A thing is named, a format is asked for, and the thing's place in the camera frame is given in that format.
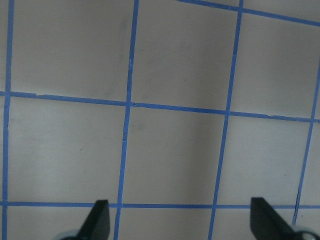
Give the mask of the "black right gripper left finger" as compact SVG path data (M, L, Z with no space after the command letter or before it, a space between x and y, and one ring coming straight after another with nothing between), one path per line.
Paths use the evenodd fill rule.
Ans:
M97 200L75 236L76 240L107 240L110 236L109 201Z

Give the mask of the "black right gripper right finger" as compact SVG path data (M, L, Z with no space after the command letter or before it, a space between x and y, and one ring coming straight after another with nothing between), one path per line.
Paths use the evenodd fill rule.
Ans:
M250 230L256 240L303 239L262 197L251 198Z

